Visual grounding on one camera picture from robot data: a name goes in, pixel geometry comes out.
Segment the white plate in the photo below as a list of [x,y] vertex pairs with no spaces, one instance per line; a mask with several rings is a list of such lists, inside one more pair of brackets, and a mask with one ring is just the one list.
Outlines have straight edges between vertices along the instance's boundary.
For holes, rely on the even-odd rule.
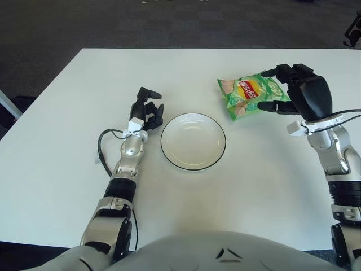
[[161,147],[174,165],[198,171],[215,164],[226,148],[219,124],[202,114],[187,113],[172,119],[164,128]]

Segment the black wire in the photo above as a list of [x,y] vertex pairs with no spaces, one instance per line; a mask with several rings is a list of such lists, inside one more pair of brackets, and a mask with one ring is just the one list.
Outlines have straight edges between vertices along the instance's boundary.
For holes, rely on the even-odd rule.
[[307,134],[309,134],[309,133],[310,133],[310,129],[309,129],[308,127],[306,127],[306,126],[304,126],[304,125],[301,125],[301,127],[304,127],[304,128],[306,128],[306,129],[307,129]]
[[[112,175],[112,172],[111,170],[108,168],[108,165],[107,163],[105,162],[105,158],[104,158],[104,155],[102,153],[102,138],[105,134],[109,133],[109,132],[112,132],[112,134],[116,137],[116,138],[119,138],[119,139],[127,139],[128,137],[131,137],[131,135],[127,136],[127,137],[118,137],[115,135],[114,132],[119,132],[119,133],[123,133],[123,131],[120,131],[120,130],[116,130],[116,129],[107,129],[107,130],[104,130],[102,131],[102,133],[100,134],[99,138],[98,138],[98,155],[99,155],[99,159],[100,159],[100,162],[102,162],[102,165],[105,169],[105,171],[107,172],[107,174],[109,175],[109,177],[111,177]],[[137,223],[137,217],[135,216],[135,212],[134,212],[134,209],[131,210],[132,213],[133,213],[133,217],[134,217],[134,224],[135,224],[135,233],[136,233],[136,239],[135,239],[135,248],[134,248],[134,251],[137,250],[138,248],[138,235],[139,235],[139,232],[138,232],[138,223]]]
[[133,212],[134,224],[135,224],[136,239],[135,239],[135,249],[134,249],[134,251],[136,251],[137,248],[138,248],[138,223],[137,223],[137,217],[135,216],[135,213],[134,213],[134,209],[132,209],[131,211]]
[[105,158],[104,158],[104,155],[102,153],[102,138],[105,134],[109,133],[111,130],[110,129],[107,129],[107,130],[104,130],[102,131],[102,133],[100,134],[99,138],[98,138],[98,155],[99,155],[99,160],[100,162],[102,163],[105,171],[108,173],[109,176],[112,175],[112,172],[111,170],[108,168],[108,165],[107,163],[105,162]]
[[348,110],[342,110],[335,113],[332,113],[331,115],[328,115],[327,117],[333,117],[342,113],[351,113],[351,112],[361,112],[361,109],[348,109]]
[[328,129],[335,128],[335,127],[340,126],[340,125],[342,125],[342,124],[344,124],[344,123],[346,123],[346,122],[348,122],[348,121],[350,121],[350,120],[354,120],[354,119],[356,119],[357,117],[361,117],[361,115],[357,115],[357,116],[351,117],[351,118],[349,118],[348,120],[345,120],[345,121],[343,121],[343,122],[341,122],[341,123],[338,123],[338,124],[336,124],[336,125],[332,125],[332,126],[330,126],[330,127],[327,127],[327,128],[321,129],[321,130],[316,130],[316,131],[314,131],[314,132],[312,132],[312,133],[313,133],[313,134],[314,134],[314,133],[319,133],[319,132],[326,131],[326,130],[328,130]]

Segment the dark floor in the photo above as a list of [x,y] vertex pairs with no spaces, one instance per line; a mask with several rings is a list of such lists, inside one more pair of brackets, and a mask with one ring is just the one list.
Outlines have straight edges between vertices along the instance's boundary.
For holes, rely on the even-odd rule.
[[[83,47],[344,48],[361,0],[1,0],[0,89],[37,97]],[[0,138],[6,129],[0,126]],[[0,242],[0,270],[63,248]],[[331,251],[311,252],[332,261]]]

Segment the bag of chips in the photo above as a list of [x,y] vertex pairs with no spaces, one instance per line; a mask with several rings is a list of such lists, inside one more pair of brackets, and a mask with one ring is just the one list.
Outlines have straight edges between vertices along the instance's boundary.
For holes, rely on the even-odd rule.
[[233,120],[260,111],[257,108],[259,102],[289,100],[271,77],[263,77],[260,73],[239,80],[218,79],[218,84]]

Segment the red logo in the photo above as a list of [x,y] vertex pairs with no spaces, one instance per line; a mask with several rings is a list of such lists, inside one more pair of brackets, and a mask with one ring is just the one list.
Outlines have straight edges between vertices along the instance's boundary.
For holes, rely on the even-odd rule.
[[250,100],[250,99],[253,99],[253,98],[259,96],[259,94],[254,91],[252,85],[249,82],[240,81],[239,85],[241,88],[243,88],[244,96],[246,97],[247,100]]

